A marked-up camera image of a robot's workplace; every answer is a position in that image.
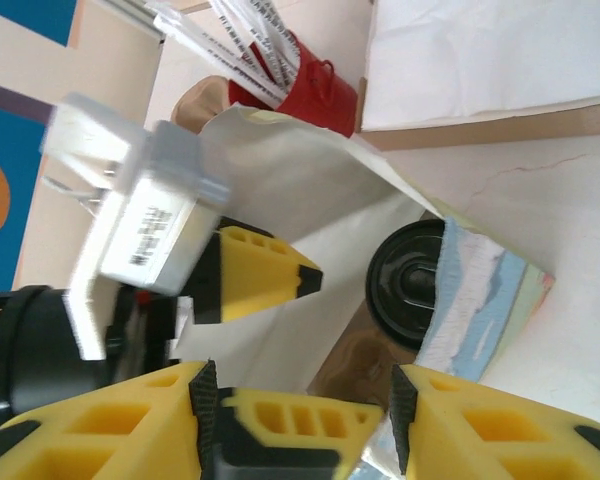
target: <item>red cup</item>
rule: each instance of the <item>red cup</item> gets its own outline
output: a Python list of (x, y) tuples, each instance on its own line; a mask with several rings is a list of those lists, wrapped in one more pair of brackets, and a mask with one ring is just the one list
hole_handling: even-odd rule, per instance
[[(287, 98), (274, 111), (286, 113), (350, 137), (353, 135), (355, 125), (358, 94), (336, 75), (333, 63), (318, 59), (297, 38), (296, 43), (300, 50), (298, 76)], [(252, 44), (250, 48), (266, 70), (257, 47)], [(272, 110), (245, 89), (230, 81), (229, 103), (236, 102), (261, 110)]]

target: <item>red pencil holder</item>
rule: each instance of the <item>red pencil holder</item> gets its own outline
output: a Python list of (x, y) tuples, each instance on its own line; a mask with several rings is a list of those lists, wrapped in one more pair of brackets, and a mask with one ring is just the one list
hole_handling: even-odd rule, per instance
[[(298, 76), (287, 98), (274, 111), (350, 137), (354, 130), (358, 94), (336, 75), (333, 63), (318, 59), (295, 35), (294, 38), (300, 50)], [(251, 49), (266, 70), (257, 47), (252, 44)], [(229, 103), (236, 102), (272, 110), (244, 88), (229, 81)]]

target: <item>black lid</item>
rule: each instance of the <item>black lid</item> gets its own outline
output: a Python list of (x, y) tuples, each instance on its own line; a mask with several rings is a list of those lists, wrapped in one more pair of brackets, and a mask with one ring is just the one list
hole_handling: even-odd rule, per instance
[(380, 245), (369, 265), (369, 311), (378, 326), (403, 347), (419, 349), (431, 323), (443, 234), (443, 220), (407, 225)]

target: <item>beige wall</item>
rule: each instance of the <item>beige wall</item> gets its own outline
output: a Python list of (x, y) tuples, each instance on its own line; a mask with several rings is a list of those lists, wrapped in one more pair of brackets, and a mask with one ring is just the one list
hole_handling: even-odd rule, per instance
[[(84, 93), (142, 123), (160, 59), (159, 39), (86, 0), (77, 48), (65, 48), (0, 17), (0, 85), (49, 103)], [(80, 187), (53, 162), (44, 173)], [(91, 217), (76, 202), (39, 184), (18, 279), (66, 286)]]

